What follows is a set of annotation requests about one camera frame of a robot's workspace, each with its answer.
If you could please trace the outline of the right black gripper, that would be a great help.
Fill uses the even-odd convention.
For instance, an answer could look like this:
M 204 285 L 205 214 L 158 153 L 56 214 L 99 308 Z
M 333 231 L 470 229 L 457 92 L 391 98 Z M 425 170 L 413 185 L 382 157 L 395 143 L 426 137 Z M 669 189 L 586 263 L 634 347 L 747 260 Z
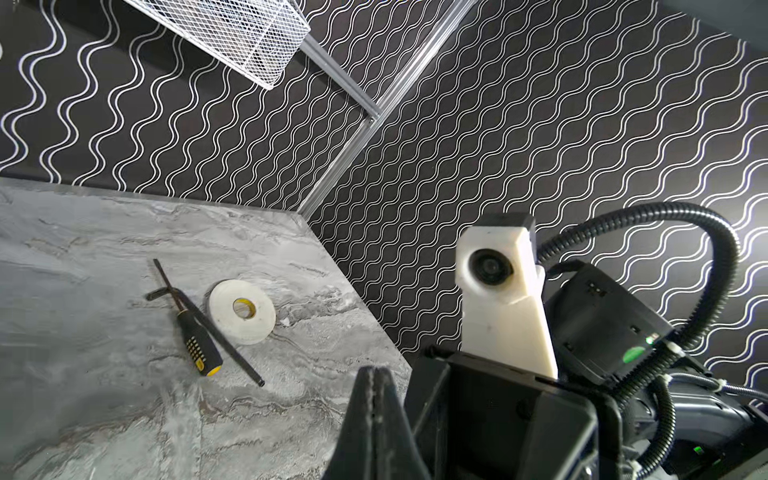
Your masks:
M 325 479 L 623 478 L 610 396 L 459 352 L 412 367 L 404 408 L 388 369 L 358 371 Z

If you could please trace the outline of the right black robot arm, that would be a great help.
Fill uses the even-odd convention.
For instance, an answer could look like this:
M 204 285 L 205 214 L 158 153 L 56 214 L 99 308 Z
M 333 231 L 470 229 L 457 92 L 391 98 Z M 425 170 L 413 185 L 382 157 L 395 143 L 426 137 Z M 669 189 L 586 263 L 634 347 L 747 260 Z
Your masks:
M 560 254 L 631 226 L 700 228 L 712 267 L 688 320 L 672 327 L 596 267 Z M 456 245 L 461 347 L 414 368 L 399 478 L 566 479 L 596 467 L 638 477 L 671 449 L 668 370 L 722 313 L 737 235 L 686 202 L 615 210 L 535 241 L 528 214 L 482 216 Z

